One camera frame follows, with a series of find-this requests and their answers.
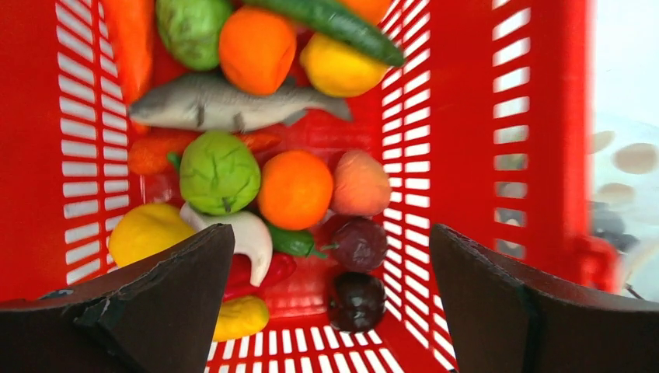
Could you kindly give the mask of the green cabbage ball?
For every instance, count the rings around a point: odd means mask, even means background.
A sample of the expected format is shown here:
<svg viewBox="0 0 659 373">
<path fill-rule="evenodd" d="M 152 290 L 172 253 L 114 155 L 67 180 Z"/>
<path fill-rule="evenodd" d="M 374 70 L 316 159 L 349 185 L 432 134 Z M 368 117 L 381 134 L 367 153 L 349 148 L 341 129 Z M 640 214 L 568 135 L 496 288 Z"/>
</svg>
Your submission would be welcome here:
<svg viewBox="0 0 659 373">
<path fill-rule="evenodd" d="M 225 131 L 207 131 L 183 151 L 178 165 L 181 197 L 196 211 L 227 215 L 257 196 L 261 171 L 248 147 Z"/>
</svg>

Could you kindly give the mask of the red plastic basket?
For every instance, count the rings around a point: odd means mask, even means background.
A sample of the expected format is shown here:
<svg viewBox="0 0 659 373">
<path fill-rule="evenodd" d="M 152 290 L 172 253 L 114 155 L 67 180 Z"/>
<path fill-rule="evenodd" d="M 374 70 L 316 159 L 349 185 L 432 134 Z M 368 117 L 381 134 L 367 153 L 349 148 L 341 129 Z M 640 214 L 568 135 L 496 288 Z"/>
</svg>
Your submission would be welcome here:
<svg viewBox="0 0 659 373">
<path fill-rule="evenodd" d="M 588 1 L 394 1 L 382 29 L 407 63 L 350 106 L 275 127 L 323 157 L 364 148 L 392 202 L 379 221 L 388 295 L 367 334 L 330 328 L 303 260 L 266 295 L 273 321 L 211 343 L 209 372 L 448 372 L 456 363 L 429 258 L 435 223 L 528 265 L 612 291 L 615 252 L 590 237 Z M 98 1 L 1 3 L 1 297 L 39 298 L 114 270 L 106 241 L 173 181 L 127 169 L 135 132 Z"/>
</svg>

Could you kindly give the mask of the white garlic bulb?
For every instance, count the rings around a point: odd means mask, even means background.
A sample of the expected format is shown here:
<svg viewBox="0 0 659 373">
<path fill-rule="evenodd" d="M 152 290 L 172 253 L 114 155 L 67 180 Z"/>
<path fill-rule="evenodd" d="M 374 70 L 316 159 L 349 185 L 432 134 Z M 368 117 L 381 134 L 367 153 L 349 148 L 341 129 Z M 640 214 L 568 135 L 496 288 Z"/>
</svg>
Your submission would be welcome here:
<svg viewBox="0 0 659 373">
<path fill-rule="evenodd" d="M 211 216 L 195 211 L 188 203 L 180 209 L 180 217 L 197 232 L 214 224 L 231 225 L 235 236 L 234 254 L 249 258 L 249 282 L 258 288 L 270 269 L 274 247 L 269 228 L 263 220 L 249 211 L 223 216 Z"/>
</svg>

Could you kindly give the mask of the yellow bell pepper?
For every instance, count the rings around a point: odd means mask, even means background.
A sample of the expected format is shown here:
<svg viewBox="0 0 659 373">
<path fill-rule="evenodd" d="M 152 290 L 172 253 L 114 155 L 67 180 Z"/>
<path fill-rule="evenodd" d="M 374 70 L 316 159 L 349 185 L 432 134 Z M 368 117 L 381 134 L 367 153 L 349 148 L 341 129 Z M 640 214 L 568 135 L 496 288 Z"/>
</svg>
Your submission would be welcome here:
<svg viewBox="0 0 659 373">
<path fill-rule="evenodd" d="M 108 250 L 125 267 L 182 242 L 196 231 L 169 204 L 143 204 L 126 213 L 110 235 Z"/>
</svg>

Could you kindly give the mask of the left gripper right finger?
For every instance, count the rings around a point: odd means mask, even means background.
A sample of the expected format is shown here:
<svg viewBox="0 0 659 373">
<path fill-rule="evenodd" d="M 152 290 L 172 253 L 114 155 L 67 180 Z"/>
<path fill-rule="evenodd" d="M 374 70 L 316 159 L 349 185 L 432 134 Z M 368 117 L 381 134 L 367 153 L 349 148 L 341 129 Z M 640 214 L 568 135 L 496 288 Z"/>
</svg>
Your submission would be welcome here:
<svg viewBox="0 0 659 373">
<path fill-rule="evenodd" d="M 565 281 L 446 225 L 431 261 L 460 372 L 656 372 L 658 305 Z"/>
</svg>

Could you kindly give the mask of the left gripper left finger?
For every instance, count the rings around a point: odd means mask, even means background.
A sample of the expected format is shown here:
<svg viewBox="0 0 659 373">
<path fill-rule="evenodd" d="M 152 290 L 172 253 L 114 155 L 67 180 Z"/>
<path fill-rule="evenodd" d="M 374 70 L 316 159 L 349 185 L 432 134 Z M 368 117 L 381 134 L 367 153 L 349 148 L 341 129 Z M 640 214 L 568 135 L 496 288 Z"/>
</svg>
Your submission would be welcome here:
<svg viewBox="0 0 659 373">
<path fill-rule="evenodd" d="M 202 372 L 235 247 L 215 224 L 36 300 L 1 304 L 3 372 Z"/>
</svg>

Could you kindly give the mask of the clear zip top bag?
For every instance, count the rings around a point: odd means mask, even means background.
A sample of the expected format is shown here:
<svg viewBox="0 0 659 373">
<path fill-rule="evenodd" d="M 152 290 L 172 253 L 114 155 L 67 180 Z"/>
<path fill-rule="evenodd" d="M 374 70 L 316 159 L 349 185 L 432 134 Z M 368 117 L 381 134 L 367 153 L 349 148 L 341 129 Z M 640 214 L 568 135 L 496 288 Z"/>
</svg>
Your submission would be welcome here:
<svg viewBox="0 0 659 373">
<path fill-rule="evenodd" d="M 658 127 L 599 115 L 591 140 L 592 231 L 618 253 L 618 293 L 657 302 Z"/>
</svg>

